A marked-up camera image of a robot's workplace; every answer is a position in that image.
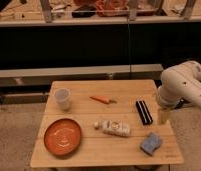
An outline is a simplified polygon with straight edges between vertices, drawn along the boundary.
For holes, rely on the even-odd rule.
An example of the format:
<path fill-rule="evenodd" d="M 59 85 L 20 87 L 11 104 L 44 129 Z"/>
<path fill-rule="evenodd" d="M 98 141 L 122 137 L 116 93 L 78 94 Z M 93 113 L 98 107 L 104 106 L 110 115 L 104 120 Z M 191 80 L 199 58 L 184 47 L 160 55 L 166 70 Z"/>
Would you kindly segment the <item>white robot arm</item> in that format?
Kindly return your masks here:
<path fill-rule="evenodd" d="M 158 109 L 158 124 L 164 125 L 170 118 L 170 111 L 181 99 L 192 103 L 201 109 L 201 64 L 196 61 L 186 61 L 162 71 L 156 101 Z"/>

